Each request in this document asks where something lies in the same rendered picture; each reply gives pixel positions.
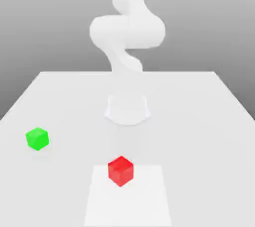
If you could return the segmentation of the small red cube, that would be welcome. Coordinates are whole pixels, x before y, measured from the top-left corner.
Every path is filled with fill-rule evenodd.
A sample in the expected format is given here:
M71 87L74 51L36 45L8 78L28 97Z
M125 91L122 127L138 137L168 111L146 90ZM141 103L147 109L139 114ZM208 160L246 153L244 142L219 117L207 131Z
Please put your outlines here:
M122 187L133 179L134 165L123 156L108 163L108 177L117 186Z

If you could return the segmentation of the small green cube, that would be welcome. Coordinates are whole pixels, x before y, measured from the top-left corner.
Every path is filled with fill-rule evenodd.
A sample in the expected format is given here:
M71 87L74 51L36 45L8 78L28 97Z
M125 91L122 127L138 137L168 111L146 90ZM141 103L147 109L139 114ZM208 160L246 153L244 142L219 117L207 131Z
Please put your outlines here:
M42 128L34 128L27 132L25 137L28 146L36 151L49 145L48 132Z

